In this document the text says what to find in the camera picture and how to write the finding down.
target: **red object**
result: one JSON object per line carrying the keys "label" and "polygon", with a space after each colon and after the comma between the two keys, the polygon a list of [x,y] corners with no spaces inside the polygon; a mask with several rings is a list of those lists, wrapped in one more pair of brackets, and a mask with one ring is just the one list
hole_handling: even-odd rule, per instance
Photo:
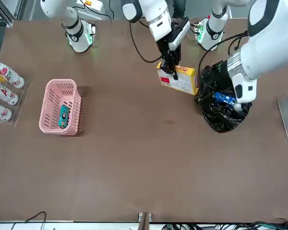
{"label": "red object", "polygon": [[160,78],[162,81],[166,82],[166,83],[169,83],[169,78]]}

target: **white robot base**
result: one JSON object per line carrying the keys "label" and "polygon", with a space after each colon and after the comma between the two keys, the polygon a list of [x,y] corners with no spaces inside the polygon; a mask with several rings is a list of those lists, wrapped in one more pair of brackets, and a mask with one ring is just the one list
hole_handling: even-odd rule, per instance
{"label": "white robot base", "polygon": [[88,48],[93,45],[94,38],[96,34],[96,26],[86,22],[85,20],[81,19],[81,23],[84,27],[81,36],[79,37],[78,41],[74,41],[73,37],[68,37],[69,44],[77,53],[83,53],[88,50]]}
{"label": "white robot base", "polygon": [[198,28],[195,30],[196,32],[199,32],[199,34],[195,34],[195,40],[205,49],[209,50],[210,47],[212,47],[215,43],[218,43],[221,41],[223,32],[221,35],[216,39],[213,40],[211,38],[211,35],[207,32],[206,24],[208,22],[208,18],[205,18],[203,21],[199,22],[197,24]]}

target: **table surface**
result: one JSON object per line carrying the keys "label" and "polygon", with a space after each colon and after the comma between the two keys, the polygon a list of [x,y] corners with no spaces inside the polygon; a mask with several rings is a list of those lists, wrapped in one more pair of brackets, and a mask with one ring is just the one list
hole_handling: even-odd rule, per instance
{"label": "table surface", "polygon": [[[225,37],[246,26],[229,20]],[[143,56],[156,58],[149,30],[132,28]],[[288,92],[288,67],[260,78],[245,121],[219,134],[193,96],[160,84],[128,23],[97,22],[95,46],[83,54],[66,39],[60,22],[6,30],[0,60],[33,83],[16,127],[0,123],[0,220],[42,210],[49,220],[135,221],[138,212],[153,221],[288,219],[288,140],[276,103]],[[226,59],[227,46],[204,65]],[[190,32],[181,64],[197,68],[203,53]],[[55,78],[74,79],[82,95],[75,137],[39,130],[45,85]]]}

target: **cardboard box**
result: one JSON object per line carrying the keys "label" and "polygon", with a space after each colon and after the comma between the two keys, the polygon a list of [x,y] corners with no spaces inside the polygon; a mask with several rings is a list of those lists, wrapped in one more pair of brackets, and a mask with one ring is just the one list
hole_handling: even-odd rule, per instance
{"label": "cardboard box", "polygon": [[161,68],[161,62],[157,66],[158,76],[161,84],[185,93],[196,95],[198,88],[195,87],[195,69],[176,66],[178,80],[172,74],[165,73]]}

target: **teal object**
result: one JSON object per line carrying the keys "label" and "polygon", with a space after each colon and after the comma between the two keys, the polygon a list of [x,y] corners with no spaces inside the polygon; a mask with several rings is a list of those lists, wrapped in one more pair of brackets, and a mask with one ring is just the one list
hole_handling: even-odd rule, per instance
{"label": "teal object", "polygon": [[59,127],[60,128],[67,128],[69,121],[69,107],[66,105],[62,105],[60,111],[60,119],[59,119]]}

